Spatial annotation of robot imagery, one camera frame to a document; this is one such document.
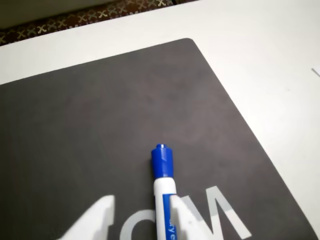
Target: patterned carpet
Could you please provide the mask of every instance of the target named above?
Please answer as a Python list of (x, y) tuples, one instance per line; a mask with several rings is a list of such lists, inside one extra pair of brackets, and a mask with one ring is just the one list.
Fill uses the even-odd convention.
[(192, 0), (117, 0), (0, 31), (0, 46), (83, 25), (166, 8)]

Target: marker label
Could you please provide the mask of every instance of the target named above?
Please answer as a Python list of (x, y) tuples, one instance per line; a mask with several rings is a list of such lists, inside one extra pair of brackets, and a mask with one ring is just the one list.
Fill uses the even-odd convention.
[(171, 224), (170, 220), (170, 196), (173, 194), (163, 194), (163, 210), (164, 210), (164, 226), (165, 226), (165, 239), (177, 240), (176, 226)]

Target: blue marker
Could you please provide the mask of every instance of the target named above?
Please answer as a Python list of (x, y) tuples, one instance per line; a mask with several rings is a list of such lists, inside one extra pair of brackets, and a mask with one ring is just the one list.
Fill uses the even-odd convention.
[(170, 221), (170, 196), (177, 194), (172, 150), (158, 144), (151, 156), (157, 240), (176, 240), (176, 227)]

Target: mouse pad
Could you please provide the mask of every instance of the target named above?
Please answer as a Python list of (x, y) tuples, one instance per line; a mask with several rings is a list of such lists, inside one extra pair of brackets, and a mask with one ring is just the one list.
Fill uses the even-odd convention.
[(58, 239), (114, 195), (107, 239), (156, 240), (158, 143), (212, 239), (318, 239), (190, 39), (1, 85), (0, 115), (2, 239)]

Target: letter w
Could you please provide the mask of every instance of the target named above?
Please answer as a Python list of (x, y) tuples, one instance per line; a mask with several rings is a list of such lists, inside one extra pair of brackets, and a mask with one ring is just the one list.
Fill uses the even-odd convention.
[(184, 196), (181, 199), (187, 205), (187, 207), (191, 210), (195, 218), (198, 220), (202, 230), (207, 235), (207, 238), (210, 240), (224, 240), (224, 236), (221, 229), (219, 213), (217, 208), (217, 202), (219, 203), (220, 207), (222, 208), (223, 212), (231, 222), (232, 226), (234, 227), (235, 231), (238, 233), (241, 239), (246, 239), (251, 237), (251, 233), (246, 228), (244, 223), (236, 214), (235, 210), (231, 207), (225, 196), (221, 193), (217, 186), (213, 186), (206, 189), (206, 197), (208, 200), (209, 205), (209, 212), (211, 217), (211, 225), (213, 233), (211, 232), (210, 228), (200, 215), (198, 209), (192, 202), (189, 196)]

